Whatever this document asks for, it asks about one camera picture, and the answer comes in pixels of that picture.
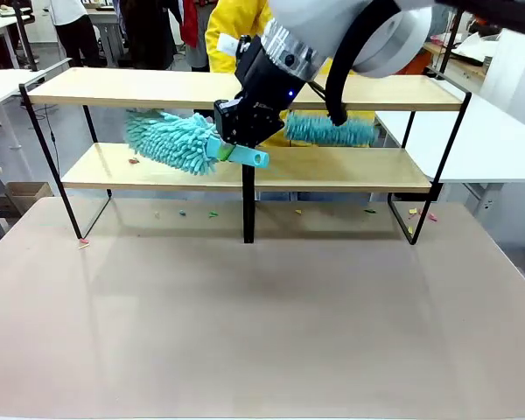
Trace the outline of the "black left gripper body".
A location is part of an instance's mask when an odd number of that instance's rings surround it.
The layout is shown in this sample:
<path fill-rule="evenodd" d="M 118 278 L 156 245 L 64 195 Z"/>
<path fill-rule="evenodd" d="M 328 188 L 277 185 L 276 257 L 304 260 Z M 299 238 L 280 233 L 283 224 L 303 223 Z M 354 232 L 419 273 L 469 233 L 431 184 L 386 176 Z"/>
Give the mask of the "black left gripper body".
<path fill-rule="evenodd" d="M 216 128 L 230 144 L 255 147 L 281 130 L 280 114 L 305 85 L 295 74 L 301 61 L 291 51 L 267 52 L 251 45 L 237 62 L 234 75 L 241 90 L 234 99 L 214 103 Z"/>

